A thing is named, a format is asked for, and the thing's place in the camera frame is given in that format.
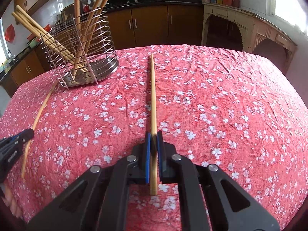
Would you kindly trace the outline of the person's left hand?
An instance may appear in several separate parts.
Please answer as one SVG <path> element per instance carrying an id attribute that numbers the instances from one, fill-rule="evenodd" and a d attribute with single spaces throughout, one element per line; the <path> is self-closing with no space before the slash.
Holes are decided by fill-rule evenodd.
<path id="1" fill-rule="evenodd" d="M 22 210 L 18 206 L 17 201 L 13 196 L 13 193 L 11 192 L 9 187 L 3 182 L 1 182 L 1 199 L 14 217 L 23 219 Z"/>

